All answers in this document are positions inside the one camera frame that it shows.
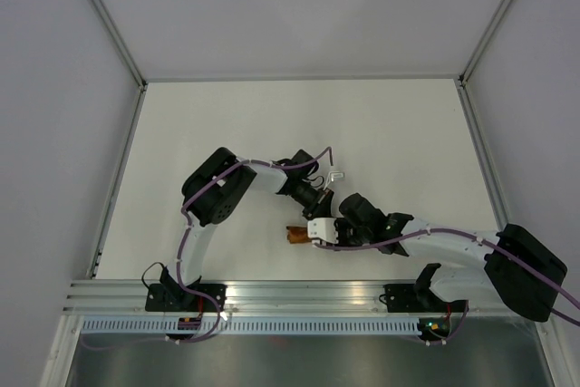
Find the brown cloth napkin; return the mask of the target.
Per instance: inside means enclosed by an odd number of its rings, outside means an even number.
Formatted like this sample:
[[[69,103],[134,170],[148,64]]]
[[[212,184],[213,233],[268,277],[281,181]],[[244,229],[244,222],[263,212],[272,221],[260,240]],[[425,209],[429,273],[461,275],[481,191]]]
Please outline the brown cloth napkin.
[[[287,226],[286,240],[291,245],[305,245],[313,243],[313,240],[309,236],[308,228],[302,226]]]

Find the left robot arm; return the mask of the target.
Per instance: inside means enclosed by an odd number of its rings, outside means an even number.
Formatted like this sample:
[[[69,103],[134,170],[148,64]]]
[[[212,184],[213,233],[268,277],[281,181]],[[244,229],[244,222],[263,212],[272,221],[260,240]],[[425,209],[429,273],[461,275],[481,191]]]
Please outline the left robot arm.
[[[245,160],[221,147],[194,171],[181,188],[180,209],[186,219],[175,259],[161,269],[159,281],[147,285],[145,310],[151,313],[219,313],[225,285],[204,284],[202,267],[217,226],[228,219],[249,190],[286,196],[302,206],[308,220],[332,215],[334,192],[316,188],[310,180],[326,148],[317,157],[299,150],[291,159]]]

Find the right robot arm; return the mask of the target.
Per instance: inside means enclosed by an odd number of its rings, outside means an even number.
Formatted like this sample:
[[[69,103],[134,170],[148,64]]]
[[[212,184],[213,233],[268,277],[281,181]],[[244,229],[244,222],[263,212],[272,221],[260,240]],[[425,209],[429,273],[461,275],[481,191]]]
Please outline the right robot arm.
[[[430,260],[413,288],[416,304],[425,310],[469,301],[503,304],[539,323],[552,314],[567,267],[524,227],[508,224],[498,232],[440,227],[410,214],[384,214],[360,194],[343,200],[339,211],[336,249]]]

